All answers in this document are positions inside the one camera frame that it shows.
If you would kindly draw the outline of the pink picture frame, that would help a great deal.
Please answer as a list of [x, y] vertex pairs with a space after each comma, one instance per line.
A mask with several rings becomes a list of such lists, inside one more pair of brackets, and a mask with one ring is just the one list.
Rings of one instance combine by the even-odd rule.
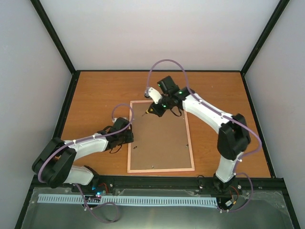
[[194, 171], [188, 117], [185, 111], [162, 117], [144, 112], [150, 100], [131, 101], [133, 142], [128, 145], [128, 173]]

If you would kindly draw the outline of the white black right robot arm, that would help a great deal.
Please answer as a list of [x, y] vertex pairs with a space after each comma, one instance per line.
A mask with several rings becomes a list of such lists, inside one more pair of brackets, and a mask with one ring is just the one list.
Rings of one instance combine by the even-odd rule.
[[153, 100], [148, 114], [161, 117], [176, 107], [179, 112], [185, 111], [204, 121], [218, 134], [217, 150], [221, 157], [213, 175], [213, 186], [217, 193], [226, 192], [236, 176], [237, 162], [251, 142], [245, 117], [223, 112], [189, 87], [179, 88], [170, 76], [160, 80], [158, 86], [161, 91], [149, 86], [145, 90], [144, 96]]

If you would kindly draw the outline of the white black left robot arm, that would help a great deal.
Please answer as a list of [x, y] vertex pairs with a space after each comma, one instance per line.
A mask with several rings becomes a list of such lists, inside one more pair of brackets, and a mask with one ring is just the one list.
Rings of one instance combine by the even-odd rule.
[[75, 166], [74, 161], [93, 153], [112, 150], [133, 142], [132, 124], [119, 117], [112, 126], [81, 139], [63, 141], [54, 137], [32, 164], [32, 170], [41, 183], [51, 188], [62, 184], [81, 184], [87, 191], [98, 189], [95, 172], [86, 166]]

